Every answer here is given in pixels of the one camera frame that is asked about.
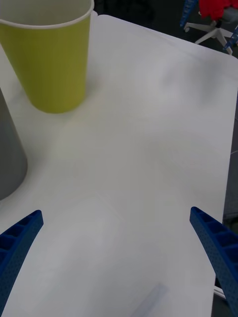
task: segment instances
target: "gray cylinder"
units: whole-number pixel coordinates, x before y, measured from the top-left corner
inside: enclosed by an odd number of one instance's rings
[[[17,189],[26,171],[26,155],[0,89],[0,200]]]

